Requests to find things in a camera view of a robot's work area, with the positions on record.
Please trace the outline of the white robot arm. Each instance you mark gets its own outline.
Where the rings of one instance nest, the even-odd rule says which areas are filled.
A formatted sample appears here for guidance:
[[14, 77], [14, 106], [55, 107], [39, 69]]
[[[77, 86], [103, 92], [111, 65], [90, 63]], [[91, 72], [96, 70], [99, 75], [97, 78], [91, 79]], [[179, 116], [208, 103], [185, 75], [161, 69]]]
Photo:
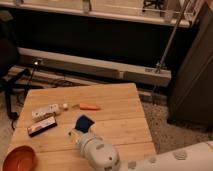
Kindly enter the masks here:
[[118, 150], [100, 136], [90, 132], [95, 121], [81, 115], [74, 130], [80, 155], [95, 171], [213, 171], [213, 140], [147, 157], [122, 160]]

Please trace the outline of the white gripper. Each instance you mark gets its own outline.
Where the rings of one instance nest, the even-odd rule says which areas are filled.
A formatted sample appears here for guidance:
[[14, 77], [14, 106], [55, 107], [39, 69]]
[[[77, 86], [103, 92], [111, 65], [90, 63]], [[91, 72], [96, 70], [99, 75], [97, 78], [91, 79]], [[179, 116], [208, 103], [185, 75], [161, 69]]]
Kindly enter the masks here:
[[79, 148], [87, 139], [95, 137], [93, 133], [88, 132], [90, 127], [94, 124], [95, 122], [93, 120], [85, 118], [84, 116], [80, 116], [77, 119], [75, 129], [68, 132], [68, 136], [72, 139], [77, 148]]

